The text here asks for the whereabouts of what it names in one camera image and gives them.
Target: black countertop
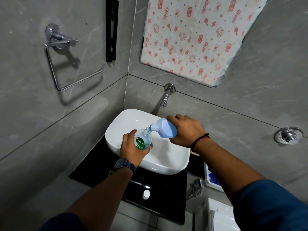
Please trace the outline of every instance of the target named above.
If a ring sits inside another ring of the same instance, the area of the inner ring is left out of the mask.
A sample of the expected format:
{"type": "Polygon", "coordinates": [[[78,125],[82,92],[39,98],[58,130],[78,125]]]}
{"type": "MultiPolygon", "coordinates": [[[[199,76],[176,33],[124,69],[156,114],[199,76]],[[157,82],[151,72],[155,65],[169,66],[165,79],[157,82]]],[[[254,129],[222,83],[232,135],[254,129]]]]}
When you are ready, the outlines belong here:
{"type": "MultiPolygon", "coordinates": [[[[71,179],[95,187],[106,179],[119,157],[107,146],[105,136],[96,144],[85,159],[70,175],[71,179]]],[[[129,182],[122,200],[178,224],[185,222],[186,185],[188,168],[192,174],[204,178],[203,160],[190,155],[188,166],[174,175],[162,175],[138,167],[129,182]],[[142,194],[145,188],[151,192],[147,200],[142,194]]]]}

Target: vessel sink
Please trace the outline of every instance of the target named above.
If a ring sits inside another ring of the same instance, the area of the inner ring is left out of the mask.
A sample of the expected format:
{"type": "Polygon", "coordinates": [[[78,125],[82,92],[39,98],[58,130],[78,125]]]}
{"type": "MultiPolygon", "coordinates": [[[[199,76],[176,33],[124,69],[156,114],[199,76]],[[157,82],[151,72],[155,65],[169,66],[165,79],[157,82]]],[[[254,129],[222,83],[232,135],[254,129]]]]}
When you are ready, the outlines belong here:
{"type": "MultiPolygon", "coordinates": [[[[121,112],[106,130],[108,147],[120,155],[122,137],[133,129],[141,130],[156,123],[160,117],[137,109],[126,109],[121,112]]],[[[153,147],[142,160],[140,167],[166,175],[176,174],[186,168],[189,161],[190,149],[177,146],[169,139],[163,139],[157,132],[152,131],[153,147]]]]}

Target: black handle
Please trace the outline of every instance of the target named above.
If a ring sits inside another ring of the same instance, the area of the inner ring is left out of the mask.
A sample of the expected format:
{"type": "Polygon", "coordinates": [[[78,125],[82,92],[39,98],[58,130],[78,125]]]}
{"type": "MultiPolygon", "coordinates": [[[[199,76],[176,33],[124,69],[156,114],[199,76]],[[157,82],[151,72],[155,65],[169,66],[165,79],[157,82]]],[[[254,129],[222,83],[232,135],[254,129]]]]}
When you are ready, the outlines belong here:
{"type": "Polygon", "coordinates": [[[119,1],[106,0],[106,62],[116,60],[119,1]]]}

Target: bottle label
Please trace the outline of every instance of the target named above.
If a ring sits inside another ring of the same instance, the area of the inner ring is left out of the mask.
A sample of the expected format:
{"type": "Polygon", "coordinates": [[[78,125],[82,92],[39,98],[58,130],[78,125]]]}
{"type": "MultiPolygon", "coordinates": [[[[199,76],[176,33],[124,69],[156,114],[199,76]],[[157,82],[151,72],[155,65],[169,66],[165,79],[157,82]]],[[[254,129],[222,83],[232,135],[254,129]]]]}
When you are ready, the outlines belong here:
{"type": "Polygon", "coordinates": [[[144,150],[147,144],[144,142],[144,140],[140,137],[136,138],[136,147],[140,150],[144,150]]]}

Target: hand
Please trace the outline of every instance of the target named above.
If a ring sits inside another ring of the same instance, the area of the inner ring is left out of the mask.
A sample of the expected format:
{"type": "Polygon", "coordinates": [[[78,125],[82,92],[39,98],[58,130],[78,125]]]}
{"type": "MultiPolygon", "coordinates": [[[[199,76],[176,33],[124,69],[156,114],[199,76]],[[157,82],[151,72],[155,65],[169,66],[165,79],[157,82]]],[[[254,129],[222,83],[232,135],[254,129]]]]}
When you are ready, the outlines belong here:
{"type": "Polygon", "coordinates": [[[170,142],[176,145],[190,148],[196,139],[205,135],[201,123],[189,116],[177,114],[175,117],[167,116],[167,120],[177,129],[177,135],[170,139],[170,142]]]}
{"type": "Polygon", "coordinates": [[[133,163],[135,167],[138,167],[152,147],[150,146],[144,150],[139,150],[134,142],[136,132],[137,130],[132,130],[129,134],[123,135],[123,142],[120,148],[120,159],[125,158],[130,163],[133,163]]]}

